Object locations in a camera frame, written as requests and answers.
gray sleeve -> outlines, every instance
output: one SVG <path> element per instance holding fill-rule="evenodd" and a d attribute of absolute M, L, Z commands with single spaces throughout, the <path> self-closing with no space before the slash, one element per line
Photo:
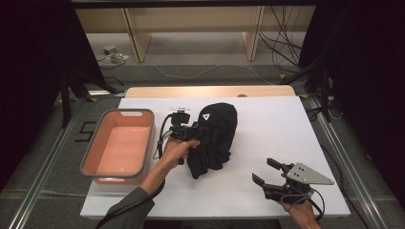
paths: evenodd
<path fill-rule="evenodd" d="M 111 212 L 116 211 L 117 209 L 128 206 L 130 204 L 133 204 L 146 198 L 149 198 L 149 195 L 142 188 L 138 187 L 130 194 L 128 194 L 128 196 L 126 196 L 122 201 L 112 206 L 108 210 L 107 215 Z M 154 205 L 155 202 L 153 200 L 149 200 L 148 202 L 140 205 L 139 207 L 133 208 L 126 213 L 123 213 L 119 216 L 116 216 L 113 219 L 110 219 L 101 228 L 102 229 L 143 228 L 143 221 L 145 220 L 149 212 L 152 210 Z"/>

black backpack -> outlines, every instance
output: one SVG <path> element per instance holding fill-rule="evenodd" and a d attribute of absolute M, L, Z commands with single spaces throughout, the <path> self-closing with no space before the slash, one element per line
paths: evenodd
<path fill-rule="evenodd" d="M 194 179 L 209 169 L 220 170 L 229 161 L 238 114 L 233 105 L 216 103 L 204 107 L 199 114 L 198 127 L 209 128 L 210 134 L 200 139 L 196 149 L 189 149 L 187 164 Z"/>

white table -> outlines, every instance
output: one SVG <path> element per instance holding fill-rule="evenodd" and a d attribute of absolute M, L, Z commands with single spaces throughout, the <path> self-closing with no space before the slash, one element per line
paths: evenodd
<path fill-rule="evenodd" d="M 272 157 L 290 164 L 298 161 L 334 180 L 330 167 L 297 96 L 209 97 L 209 98 L 123 98 L 120 108 L 147 108 L 155 114 L 157 133 L 170 107 L 191 108 L 190 123 L 206 105 L 227 102 L 238 112 L 238 127 L 230 160 L 219 171 L 209 170 L 193 179 L 187 165 L 170 172 L 149 219 L 277 219 L 288 215 L 252 181 L 252 173 L 266 183 L 283 185 L 285 179 L 266 164 Z M 151 160 L 150 169 L 156 164 Z M 325 217 L 345 217 L 349 208 L 336 185 L 311 185 L 326 203 Z M 92 182 L 80 215 L 101 219 L 108 209 L 135 186 Z M 312 198 L 321 208 L 315 194 Z"/>

black cable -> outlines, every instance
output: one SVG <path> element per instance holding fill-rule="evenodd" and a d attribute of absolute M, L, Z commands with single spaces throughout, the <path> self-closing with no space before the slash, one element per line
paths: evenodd
<path fill-rule="evenodd" d="M 158 141 L 158 147 L 157 150 L 159 152 L 159 158 L 161 158 L 161 156 L 163 155 L 163 129 L 164 129 L 164 125 L 166 124 L 167 119 L 169 119 L 169 117 L 172 117 L 171 114 L 169 114 L 164 120 L 163 123 L 161 124 L 161 128 L 160 128 L 160 134 L 159 134 L 159 141 Z"/>
<path fill-rule="evenodd" d="M 159 151 L 158 147 L 156 148 L 155 152 L 153 153 L 152 158 L 153 159 L 159 159 L 159 157 L 156 157 L 156 153 Z"/>
<path fill-rule="evenodd" d="M 281 35 L 281 36 L 287 41 L 287 43 L 288 43 L 289 51 L 290 51 L 291 56 L 292 56 L 292 58 L 293 58 L 293 60 L 294 60 L 293 65 L 295 65 L 296 67 L 298 67 L 297 61 L 295 60 L 294 54 L 292 53 L 291 48 L 290 48 L 290 43 L 291 43 L 291 42 L 289 41 L 288 35 L 287 35 L 287 25 L 286 25 L 286 23 L 285 23 L 285 20 L 286 20 L 286 8 L 283 7 L 283 23 L 280 23 L 280 20 L 279 20 L 279 18 L 277 17 L 277 14 L 275 13 L 273 7 L 271 7 L 271 10 L 272 10 L 272 12 L 273 12 L 273 14 L 274 14 L 274 17 L 276 18 L 277 23 L 278 23 L 278 25 L 279 25 L 279 27 L 280 27 L 279 35 Z"/>
<path fill-rule="evenodd" d="M 346 193 L 345 187 L 344 187 L 344 176 L 343 176 L 343 172 L 342 169 L 339 167 L 338 163 L 336 162 L 336 160 L 333 158 L 333 156 L 330 154 L 330 152 L 327 150 L 327 148 L 321 144 L 319 144 L 322 148 L 322 150 L 328 155 L 328 157 L 331 159 L 331 161 L 334 163 L 334 165 L 337 168 L 337 171 L 339 172 L 339 176 L 340 176 L 340 191 L 342 192 L 343 196 L 345 197 L 345 199 L 349 202 L 349 204 L 351 205 L 352 209 L 354 210 L 354 212 L 356 212 L 356 214 L 358 215 L 358 217 L 360 218 L 361 222 L 363 223 L 363 225 L 369 229 L 369 226 L 367 225 L 367 222 L 363 219 L 363 217 L 360 215 L 360 212 L 357 210 L 357 208 L 354 206 L 353 202 L 349 199 L 349 195 Z"/>
<path fill-rule="evenodd" d="M 298 21 L 298 17 L 300 16 L 300 14 L 301 14 L 301 9 L 302 9 L 302 7 L 300 7 L 300 10 L 298 10 L 298 13 L 297 13 L 297 17 L 295 18 L 295 22 L 294 22 L 294 26 L 292 27 L 292 32 L 291 32 L 291 41 L 290 41 L 290 44 L 293 44 L 293 42 L 292 42 L 292 36 L 294 35 L 294 32 L 295 32 L 295 26 L 297 25 L 297 21 Z M 300 56 L 298 55 L 298 53 L 295 51 L 295 49 L 294 49 L 294 47 L 292 46 L 292 50 L 294 51 L 294 53 L 295 53 L 295 55 L 297 56 L 297 58 L 299 59 L 300 58 Z"/>
<path fill-rule="evenodd" d="M 299 198 L 295 202 L 289 204 L 289 208 L 286 208 L 286 202 L 284 202 L 284 198 L 298 198 L 298 197 L 302 197 L 302 198 Z M 283 195 L 280 198 L 280 202 L 282 203 L 281 205 L 283 206 L 284 210 L 286 212 L 289 212 L 289 210 L 291 210 L 291 208 L 293 206 L 295 206 L 295 205 L 299 204 L 299 202 L 301 202 L 303 200 L 307 200 L 307 199 L 309 199 L 307 194 L 287 194 L 287 195 Z"/>
<path fill-rule="evenodd" d="M 271 49 L 273 52 L 276 52 L 277 54 L 283 56 L 283 58 L 285 58 L 289 63 L 291 63 L 292 65 L 294 65 L 295 67 L 298 68 L 298 65 L 297 65 L 297 64 L 295 64 L 294 62 L 292 62 L 290 59 L 288 59 L 288 57 L 286 57 L 285 55 L 283 55 L 281 52 L 277 51 L 274 47 L 271 47 L 271 46 L 266 42 L 266 40 L 262 37 L 262 35 L 261 35 L 260 33 L 259 33 L 259 36 L 262 38 L 263 42 L 265 42 L 265 44 L 267 45 L 267 47 L 268 47 L 269 49 Z"/>
<path fill-rule="evenodd" d="M 104 78 L 113 78 L 113 79 L 115 79 L 116 81 L 118 81 L 118 83 L 121 85 L 121 86 L 125 86 L 124 85 L 124 83 L 122 83 L 119 79 L 117 79 L 116 77 L 104 77 Z"/>
<path fill-rule="evenodd" d="M 312 190 L 315 191 L 319 195 L 319 197 L 322 199 L 322 206 L 323 206 L 322 210 L 319 208 L 319 206 L 311 198 L 308 199 L 310 204 L 312 204 L 312 206 L 315 207 L 316 211 L 319 212 L 318 217 L 316 217 L 316 221 L 319 222 L 319 220 L 321 220 L 322 217 L 325 214 L 325 201 L 324 201 L 324 198 L 322 197 L 322 195 L 316 189 L 312 189 Z"/>
<path fill-rule="evenodd" d="M 313 112 L 313 115 L 309 117 L 309 121 L 315 121 L 318 118 L 318 114 L 320 112 L 322 112 L 322 107 L 317 107 L 317 108 L 313 108 L 313 109 L 305 109 L 305 111 L 307 112 L 307 114 Z"/>
<path fill-rule="evenodd" d="M 115 65 L 114 67 L 111 67 L 111 68 L 103 68 L 103 67 L 100 67 L 100 68 L 101 68 L 102 70 L 111 70 L 111 69 L 114 69 L 114 68 L 118 68 L 119 66 L 125 64 L 125 62 L 126 62 L 125 60 L 122 60 L 120 64 Z"/>
<path fill-rule="evenodd" d="M 98 62 L 105 60 L 108 57 L 108 55 L 104 56 L 102 59 L 97 60 Z"/>
<path fill-rule="evenodd" d="M 274 40 L 274 39 L 271 39 L 270 37 L 267 37 L 262 31 L 260 32 L 260 34 L 261 34 L 265 39 L 267 39 L 267 40 L 269 40 L 269 41 L 276 42 L 276 43 L 283 44 L 283 45 L 288 45 L 288 43 L 286 43 L 286 42 L 279 41 L 279 40 Z M 295 44 L 293 44 L 293 43 L 291 43 L 290 45 L 291 45 L 292 47 L 294 47 L 295 49 L 302 50 L 302 48 L 301 48 L 300 46 L 298 46 L 298 45 L 295 45 Z"/>

black backdrop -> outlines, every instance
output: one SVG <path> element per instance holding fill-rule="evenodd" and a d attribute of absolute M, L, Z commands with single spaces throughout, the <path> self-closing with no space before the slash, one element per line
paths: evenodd
<path fill-rule="evenodd" d="M 319 7 L 312 18 L 300 64 L 320 52 L 342 9 Z M 399 1 L 354 1 L 330 53 L 332 91 L 405 209 L 405 11 Z"/>
<path fill-rule="evenodd" d="M 74 9 L 1 1 L 0 29 L 1 190 L 46 124 L 61 75 L 73 76 L 74 69 L 104 79 Z M 83 91 L 81 79 L 69 82 Z"/>

